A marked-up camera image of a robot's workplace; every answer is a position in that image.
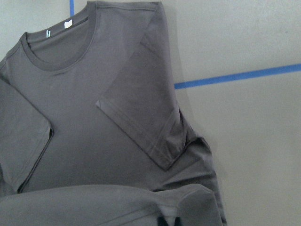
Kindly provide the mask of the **brown t-shirt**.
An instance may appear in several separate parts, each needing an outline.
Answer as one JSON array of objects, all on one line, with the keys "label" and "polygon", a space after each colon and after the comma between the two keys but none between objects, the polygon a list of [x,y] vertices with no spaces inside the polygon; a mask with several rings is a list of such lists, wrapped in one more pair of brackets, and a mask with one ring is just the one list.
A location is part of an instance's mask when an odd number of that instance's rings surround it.
[{"label": "brown t-shirt", "polygon": [[89,1],[0,63],[3,226],[224,226],[161,2]]}]

